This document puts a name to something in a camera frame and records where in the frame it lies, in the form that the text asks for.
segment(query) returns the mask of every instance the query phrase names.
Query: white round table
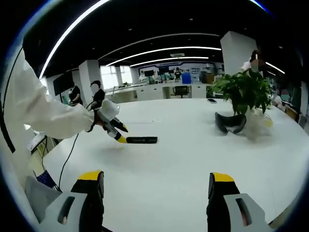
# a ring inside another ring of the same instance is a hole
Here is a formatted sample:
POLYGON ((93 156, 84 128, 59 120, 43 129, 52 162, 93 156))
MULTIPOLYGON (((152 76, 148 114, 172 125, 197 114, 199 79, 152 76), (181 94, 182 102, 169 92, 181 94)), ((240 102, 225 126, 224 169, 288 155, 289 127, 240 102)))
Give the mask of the white round table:
MULTIPOLYGON (((309 137, 285 113, 272 107, 271 135, 253 143, 222 135, 214 113, 231 104, 206 99, 139 101, 120 104, 118 118, 128 136, 158 136, 154 145, 120 144, 100 127, 82 132, 66 164, 61 189, 70 190, 89 171, 104 172, 103 225, 114 232, 205 232, 209 174, 234 178, 272 221, 295 198, 308 164, 309 137)), ((44 164, 58 183, 75 137, 62 141, 44 164)))

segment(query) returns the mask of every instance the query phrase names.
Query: potted plant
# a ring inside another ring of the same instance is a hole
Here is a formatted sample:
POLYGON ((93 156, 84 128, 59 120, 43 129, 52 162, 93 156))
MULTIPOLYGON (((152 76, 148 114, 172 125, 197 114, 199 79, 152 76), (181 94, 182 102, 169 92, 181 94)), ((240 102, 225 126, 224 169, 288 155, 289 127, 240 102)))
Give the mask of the potted plant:
POLYGON ((259 72, 248 69, 235 75, 223 75, 213 83, 212 92, 221 92, 224 100, 231 100, 234 114, 246 114, 247 110, 262 108, 265 113, 269 104, 268 80, 259 72))
POLYGON ((224 100, 231 101, 234 115, 245 115, 245 134, 248 139, 255 140, 270 103, 268 98, 270 87, 267 79, 252 69, 235 75, 225 74, 213 83, 211 91, 220 92, 224 100))

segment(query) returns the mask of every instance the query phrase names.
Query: green leaves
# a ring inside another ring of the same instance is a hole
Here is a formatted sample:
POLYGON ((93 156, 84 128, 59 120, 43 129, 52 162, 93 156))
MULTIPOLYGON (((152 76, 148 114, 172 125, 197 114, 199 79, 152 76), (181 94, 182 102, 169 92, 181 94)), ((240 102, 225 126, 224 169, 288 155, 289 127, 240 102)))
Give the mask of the green leaves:
POLYGON ((223 93, 224 100, 232 100, 235 114, 245 114, 248 106, 250 109, 262 107, 264 113, 269 104, 268 81, 251 69, 232 76, 224 75, 213 84, 212 90, 223 93))

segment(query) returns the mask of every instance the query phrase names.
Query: black ceiling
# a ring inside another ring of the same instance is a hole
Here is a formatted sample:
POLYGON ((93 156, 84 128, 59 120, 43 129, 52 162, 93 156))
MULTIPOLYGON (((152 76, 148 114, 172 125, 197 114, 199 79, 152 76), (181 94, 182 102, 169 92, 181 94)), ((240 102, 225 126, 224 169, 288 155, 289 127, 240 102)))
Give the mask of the black ceiling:
MULTIPOLYGON (((65 29, 95 2, 97 0, 63 1, 26 36, 26 59, 37 75, 65 29)), ((288 5, 284 1, 264 2, 272 16, 249 0, 110 0, 86 17, 66 37, 44 74, 51 76, 63 73, 77 68, 86 59, 101 58, 100 64, 106 65, 124 57, 160 48, 220 48, 220 39, 229 30, 256 39, 266 61, 285 70, 287 74, 293 73, 295 65, 299 66, 295 51, 297 40, 293 36, 292 25, 281 20, 282 16, 286 18, 287 15, 278 10, 277 3, 280 3, 282 10, 288 9, 288 5), (180 33, 182 35, 160 37, 180 33), (128 44, 133 45, 119 49, 128 44)), ((185 49, 172 52, 185 53, 186 56, 207 56, 209 61, 223 61, 221 51, 185 49)), ((169 58, 170 53, 171 51, 151 53, 124 60, 117 65, 169 58)))

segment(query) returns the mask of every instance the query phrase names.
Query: black office chair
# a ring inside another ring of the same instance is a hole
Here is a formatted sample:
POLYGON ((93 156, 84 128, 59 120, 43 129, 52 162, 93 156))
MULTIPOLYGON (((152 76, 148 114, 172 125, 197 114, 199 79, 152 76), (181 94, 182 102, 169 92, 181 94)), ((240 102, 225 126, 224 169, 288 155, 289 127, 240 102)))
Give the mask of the black office chair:
POLYGON ((183 98, 184 95, 188 95, 189 87, 188 86, 176 86, 173 88, 173 92, 175 96, 181 96, 181 98, 183 98))

